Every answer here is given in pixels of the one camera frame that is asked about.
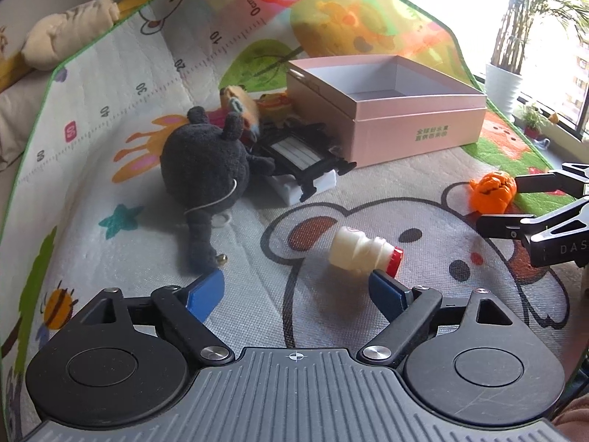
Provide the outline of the orange brown plush toy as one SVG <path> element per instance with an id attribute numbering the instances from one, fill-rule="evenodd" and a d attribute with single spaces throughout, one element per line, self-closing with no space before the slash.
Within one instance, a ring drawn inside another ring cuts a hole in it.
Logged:
<path id="1" fill-rule="evenodd" d="M 231 85 L 220 89 L 222 108 L 241 115 L 244 120 L 243 140 L 250 145 L 265 133 L 280 129 L 293 115 L 293 104 L 286 92 L 262 94 L 253 98 L 243 86 Z"/>

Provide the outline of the small potted green plant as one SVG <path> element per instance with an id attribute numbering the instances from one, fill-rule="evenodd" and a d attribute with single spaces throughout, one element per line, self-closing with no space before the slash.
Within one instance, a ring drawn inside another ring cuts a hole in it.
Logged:
<path id="1" fill-rule="evenodd" d="M 522 108 L 520 120 L 523 124 L 524 135 L 532 140 L 538 140 L 543 129 L 550 124 L 549 119 L 533 105 L 526 105 Z"/>

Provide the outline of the black plush toy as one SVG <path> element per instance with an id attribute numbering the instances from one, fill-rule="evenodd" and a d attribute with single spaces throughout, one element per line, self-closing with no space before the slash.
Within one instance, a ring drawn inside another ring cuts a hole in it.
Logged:
<path id="1" fill-rule="evenodd" d="M 239 113 L 227 113 L 221 127 L 210 122 L 201 106 L 190 108 L 187 118 L 165 142 L 160 167 L 167 193 L 184 209 L 189 266 L 207 273 L 219 266 L 211 244 L 213 217 L 239 200 L 252 175 L 270 176 L 275 161 L 247 150 Z"/>

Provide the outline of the black white toy device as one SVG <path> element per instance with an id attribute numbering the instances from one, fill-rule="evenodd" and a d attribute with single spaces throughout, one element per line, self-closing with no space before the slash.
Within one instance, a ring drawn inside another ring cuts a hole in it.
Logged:
<path id="1" fill-rule="evenodd" d="M 267 181 L 289 207 L 333 189 L 338 176 L 356 167 L 339 154 L 323 123 L 303 124 L 293 117 L 281 128 L 265 132 L 254 143 L 253 153 L 275 161 Z"/>

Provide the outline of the white yogurt bottle red cap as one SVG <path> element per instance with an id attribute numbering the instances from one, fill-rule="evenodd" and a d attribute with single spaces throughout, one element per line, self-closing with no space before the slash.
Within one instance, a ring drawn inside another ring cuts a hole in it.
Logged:
<path id="1" fill-rule="evenodd" d="M 369 238 L 355 228 L 341 227 L 334 235 L 328 261 L 332 266 L 349 273 L 365 274 L 379 269 L 396 277 L 404 251 L 385 238 Z"/>

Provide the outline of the orange pumpkin toy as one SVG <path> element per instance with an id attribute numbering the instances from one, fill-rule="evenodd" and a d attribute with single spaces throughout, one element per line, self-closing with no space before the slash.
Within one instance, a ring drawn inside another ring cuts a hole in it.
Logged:
<path id="1" fill-rule="evenodd" d="M 468 184 L 469 206 L 480 214 L 504 214 L 517 194 L 515 178 L 504 171 L 487 173 Z"/>

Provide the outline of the grey sofa cushion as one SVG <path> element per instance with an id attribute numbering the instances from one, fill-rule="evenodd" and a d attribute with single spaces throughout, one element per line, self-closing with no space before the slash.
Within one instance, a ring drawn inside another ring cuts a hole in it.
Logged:
<path id="1" fill-rule="evenodd" d="M 1 93 L 1 170 L 24 151 L 41 109 L 50 72 L 34 71 Z"/>

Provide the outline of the pink cardboard box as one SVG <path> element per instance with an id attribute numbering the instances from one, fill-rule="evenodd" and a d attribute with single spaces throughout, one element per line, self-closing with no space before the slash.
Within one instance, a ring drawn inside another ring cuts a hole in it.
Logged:
<path id="1" fill-rule="evenodd" d="M 479 90 L 391 55 L 290 61 L 286 92 L 296 115 L 323 124 L 358 166 L 475 143 L 486 113 Z"/>

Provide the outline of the beige plush pillow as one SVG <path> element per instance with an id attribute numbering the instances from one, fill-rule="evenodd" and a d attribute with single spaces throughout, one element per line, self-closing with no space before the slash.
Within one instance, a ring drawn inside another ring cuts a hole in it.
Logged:
<path id="1" fill-rule="evenodd" d="M 114 0 L 92 0 L 48 15 L 28 32 L 21 55 L 31 68 L 52 70 L 110 30 L 120 16 Z"/>

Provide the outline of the colourful cartoon play mat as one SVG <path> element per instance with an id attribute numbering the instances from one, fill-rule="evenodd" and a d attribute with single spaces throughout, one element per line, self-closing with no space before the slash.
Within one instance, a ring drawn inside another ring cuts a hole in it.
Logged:
<path id="1" fill-rule="evenodd" d="M 219 91 L 286 87 L 289 61 L 397 54 L 468 85 L 474 78 L 442 22 L 407 0 L 153 0 L 56 70 L 12 190 L 1 236 L 2 401 L 8 437 L 39 418 L 25 370 L 65 316 L 100 290 L 143 297 L 191 283 L 188 227 L 167 194 L 159 156 L 189 108 L 220 108 Z M 468 183 L 494 169 L 539 173 L 542 156 L 498 115 L 466 147 L 358 166 L 334 189 L 286 207 L 264 179 L 219 220 L 225 294 L 208 317 L 234 350 L 360 348 L 387 323 L 364 278 L 328 263 L 340 227 L 404 249 L 400 279 L 452 297 L 500 297 L 567 371 L 588 335 L 581 273 L 534 269 L 517 242 L 480 238 Z"/>

